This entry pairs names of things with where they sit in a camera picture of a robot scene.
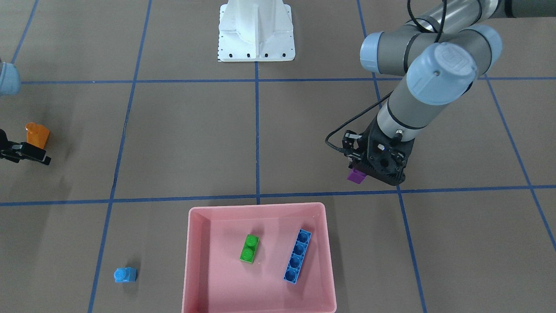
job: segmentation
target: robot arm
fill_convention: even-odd
[[[415,137],[502,52],[498,33],[475,24],[491,17],[538,16],[556,16],[556,2],[453,0],[395,32],[367,36],[360,52],[363,67],[403,79],[378,102],[386,101],[363,133],[346,131],[338,150],[351,159],[348,179],[361,183],[370,175],[390,185],[402,183]],[[440,29],[441,34],[428,33]]]
[[[0,60],[0,96],[15,95],[21,89],[21,79],[14,64]]]

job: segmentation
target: light blue joint cap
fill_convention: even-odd
[[[411,64],[407,84],[411,94],[430,105],[448,104],[461,96],[477,77],[477,64],[465,49],[449,42],[428,46]]]
[[[475,24],[466,28],[466,30],[476,31],[477,33],[483,35],[483,37],[485,37],[486,41],[488,42],[490,46],[490,53],[492,54],[492,59],[490,60],[490,66],[487,70],[488,72],[492,68],[494,63],[498,60],[500,55],[502,54],[502,48],[503,48],[502,38],[494,28],[488,25]]]
[[[379,71],[378,52],[380,35],[384,32],[372,33],[363,40],[361,51],[359,51],[359,59],[363,68],[374,73],[382,74]]]
[[[2,63],[0,73],[0,95],[15,95],[21,89],[21,79],[14,64]]]

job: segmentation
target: green lego brick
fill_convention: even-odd
[[[245,238],[244,248],[241,250],[240,260],[248,263],[253,263],[255,259],[255,252],[257,252],[257,246],[259,245],[259,238],[251,234],[247,235]]]

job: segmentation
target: lego stud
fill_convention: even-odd
[[[250,247],[254,247],[257,244],[258,240],[257,237],[255,236],[247,236],[247,238],[245,238],[245,244],[250,246]]]
[[[293,268],[298,268],[299,267],[299,259],[291,258],[290,259],[290,266],[293,267]]]
[[[117,268],[114,272],[116,282],[133,282],[137,278],[137,269],[133,267]]]
[[[298,256],[303,254],[303,246],[300,244],[296,244],[294,247],[294,253],[297,254]]]
[[[126,270],[123,268],[118,268],[116,272],[114,272],[114,279],[115,280],[123,280],[126,277]]]
[[[33,122],[27,123],[25,129],[31,134],[38,134],[38,125]]]
[[[241,250],[240,260],[248,263],[253,263],[257,246],[259,245],[259,238],[248,234],[245,238],[244,247]]]
[[[292,271],[292,270],[286,271],[286,275],[284,275],[284,278],[285,278],[287,281],[293,282],[293,281],[295,280],[295,272]]]
[[[308,239],[308,237],[307,237],[306,233],[299,233],[299,235],[297,235],[297,240],[302,242],[302,243],[307,242],[307,239]]]
[[[241,258],[243,260],[250,260],[253,258],[253,251],[249,248],[243,249],[243,251],[241,251]]]

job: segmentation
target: orange block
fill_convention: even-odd
[[[35,123],[27,123],[25,129],[27,129],[27,142],[44,149],[50,131],[43,125],[37,125]]]

